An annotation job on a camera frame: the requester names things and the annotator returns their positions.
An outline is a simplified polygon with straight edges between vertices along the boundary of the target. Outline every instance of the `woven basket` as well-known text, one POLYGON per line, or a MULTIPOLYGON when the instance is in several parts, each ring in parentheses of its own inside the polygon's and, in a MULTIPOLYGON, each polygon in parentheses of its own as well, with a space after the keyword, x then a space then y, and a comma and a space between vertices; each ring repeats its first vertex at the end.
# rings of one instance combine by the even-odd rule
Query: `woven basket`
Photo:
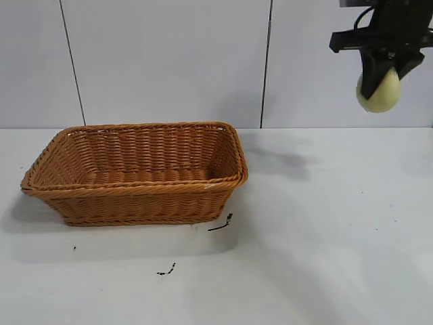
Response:
POLYGON ((225 123, 103 125, 57 134, 21 188, 68 225, 199 223, 216 219, 247 176, 225 123))

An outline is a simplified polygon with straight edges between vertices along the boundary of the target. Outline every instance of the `basket base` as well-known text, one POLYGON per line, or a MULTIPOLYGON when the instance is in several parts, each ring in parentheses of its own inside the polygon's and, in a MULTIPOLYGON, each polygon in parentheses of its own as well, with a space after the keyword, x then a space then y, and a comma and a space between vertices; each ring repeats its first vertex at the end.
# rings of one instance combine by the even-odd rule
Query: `basket base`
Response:
POLYGON ((149 217, 149 216, 131 216, 125 217, 122 220, 107 220, 107 221, 91 221, 91 220, 71 220, 67 217, 64 218, 66 225, 71 227, 101 227, 101 226, 117 226, 117 225, 181 225, 181 224, 193 224, 193 223, 204 223, 218 219, 222 209, 218 213, 212 213, 209 215, 191 215, 191 216, 161 216, 161 217, 149 217))

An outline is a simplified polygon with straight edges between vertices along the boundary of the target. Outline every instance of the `black wire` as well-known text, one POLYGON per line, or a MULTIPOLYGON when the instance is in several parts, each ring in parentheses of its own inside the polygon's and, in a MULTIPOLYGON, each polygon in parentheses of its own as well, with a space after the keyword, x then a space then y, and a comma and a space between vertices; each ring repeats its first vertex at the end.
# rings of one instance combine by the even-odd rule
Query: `black wire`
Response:
POLYGON ((208 229, 208 232, 213 232, 214 230, 220 230, 220 229, 223 229, 223 228, 227 227, 230 224, 230 221, 231 221, 232 217, 233 217, 233 213, 230 213, 227 216, 227 221, 225 222, 225 225, 222 225, 221 227, 216 227, 216 228, 208 229))
POLYGON ((370 8, 367 8, 366 10, 364 10, 363 12, 362 12, 362 14, 361 15, 359 15, 359 17, 355 20, 355 23, 354 23, 354 25, 353 25, 353 29, 355 29, 355 30, 358 30, 358 27, 359 27, 359 23, 361 22, 361 20, 370 12, 370 11, 372 11, 372 10, 374 10, 375 9, 375 6, 374 5, 372 5, 370 8))

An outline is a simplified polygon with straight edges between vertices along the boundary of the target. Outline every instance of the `robotic arm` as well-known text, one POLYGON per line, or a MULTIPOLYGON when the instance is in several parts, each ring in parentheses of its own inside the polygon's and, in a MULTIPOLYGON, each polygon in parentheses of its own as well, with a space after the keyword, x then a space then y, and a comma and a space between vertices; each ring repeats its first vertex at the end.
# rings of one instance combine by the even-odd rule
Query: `robotic arm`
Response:
POLYGON ((340 0, 340 5, 369 8, 352 30, 333 33, 330 47, 335 53, 359 50, 363 65, 360 103, 367 110, 372 108, 370 111, 387 111, 398 100, 398 96, 390 98, 395 98, 390 92, 399 93, 399 81, 423 62, 420 49, 433 47, 433 31, 429 28, 433 0, 340 0), (373 12, 369 26, 359 27, 369 12, 373 12))

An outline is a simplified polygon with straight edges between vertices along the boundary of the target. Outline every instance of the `cable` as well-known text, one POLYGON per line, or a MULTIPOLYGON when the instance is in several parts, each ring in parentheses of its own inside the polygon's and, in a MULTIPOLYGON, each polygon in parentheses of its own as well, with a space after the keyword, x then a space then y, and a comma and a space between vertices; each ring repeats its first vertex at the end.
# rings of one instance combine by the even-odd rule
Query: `cable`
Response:
POLYGON ((364 10, 363 12, 362 12, 362 14, 361 15, 359 15, 359 17, 355 20, 355 23, 354 23, 354 25, 353 25, 353 29, 356 31, 356 30, 358 30, 358 27, 359 27, 359 23, 361 22, 361 20, 370 12, 370 11, 372 11, 372 10, 374 10, 375 9, 375 6, 374 5, 372 5, 370 8, 367 8, 366 10, 364 10))

